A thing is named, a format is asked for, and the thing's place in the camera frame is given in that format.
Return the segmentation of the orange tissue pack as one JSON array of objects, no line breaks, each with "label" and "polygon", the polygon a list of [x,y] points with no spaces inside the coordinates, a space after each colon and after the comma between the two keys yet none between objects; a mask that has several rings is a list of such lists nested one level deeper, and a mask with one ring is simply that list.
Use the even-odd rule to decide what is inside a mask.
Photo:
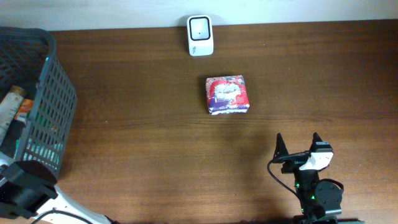
[{"label": "orange tissue pack", "polygon": [[30,99],[24,99],[14,117],[18,122],[26,124],[30,112],[33,108],[34,101]]}]

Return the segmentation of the teal wet wipes pack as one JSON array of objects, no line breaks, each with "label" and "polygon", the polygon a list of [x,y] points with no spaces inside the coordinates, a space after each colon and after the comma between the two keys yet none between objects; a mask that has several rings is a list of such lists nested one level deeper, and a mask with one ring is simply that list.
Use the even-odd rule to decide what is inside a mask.
[{"label": "teal wet wipes pack", "polygon": [[16,161],[38,161],[53,170],[59,170],[61,167],[61,156],[63,155],[64,145],[61,142],[55,141],[53,144],[46,146],[44,143],[34,142],[29,138],[26,147],[22,154],[18,150],[22,144],[22,139],[16,141],[16,153],[14,160]]}]

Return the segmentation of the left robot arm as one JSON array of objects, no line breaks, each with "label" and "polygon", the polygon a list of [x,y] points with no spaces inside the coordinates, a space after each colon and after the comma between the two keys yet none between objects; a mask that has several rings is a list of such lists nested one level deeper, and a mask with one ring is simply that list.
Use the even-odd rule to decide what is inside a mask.
[{"label": "left robot arm", "polygon": [[39,161],[15,161],[1,154],[1,218],[58,224],[112,224],[62,192],[52,172]]}]

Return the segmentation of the red purple tissue package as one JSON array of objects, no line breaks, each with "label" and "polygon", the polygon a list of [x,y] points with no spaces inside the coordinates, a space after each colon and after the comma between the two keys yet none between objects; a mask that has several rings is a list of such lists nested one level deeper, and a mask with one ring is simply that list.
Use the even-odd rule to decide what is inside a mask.
[{"label": "red purple tissue package", "polygon": [[207,78],[205,88],[211,115],[246,113],[250,107],[242,75]]}]

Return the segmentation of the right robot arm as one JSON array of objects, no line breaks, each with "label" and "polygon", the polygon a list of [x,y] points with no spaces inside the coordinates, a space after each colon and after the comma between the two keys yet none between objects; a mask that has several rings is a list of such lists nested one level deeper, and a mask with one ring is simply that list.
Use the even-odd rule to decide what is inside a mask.
[{"label": "right robot arm", "polygon": [[277,134],[273,158],[267,164],[282,164],[281,173],[294,175],[291,189],[271,172],[270,175],[281,186],[292,192],[299,200],[302,214],[293,217],[294,223],[338,223],[337,215],[342,213],[341,201],[344,185],[333,179],[319,178],[333,158],[330,143],[323,141],[318,133],[313,134],[310,149],[290,154],[282,135]]}]

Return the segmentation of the white bamboo print tube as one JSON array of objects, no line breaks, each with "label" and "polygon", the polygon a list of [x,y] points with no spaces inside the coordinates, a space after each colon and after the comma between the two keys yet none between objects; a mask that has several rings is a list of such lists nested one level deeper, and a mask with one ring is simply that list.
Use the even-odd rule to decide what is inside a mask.
[{"label": "white bamboo print tube", "polygon": [[1,102],[1,144],[6,137],[7,130],[19,110],[25,96],[25,89],[13,85]]}]

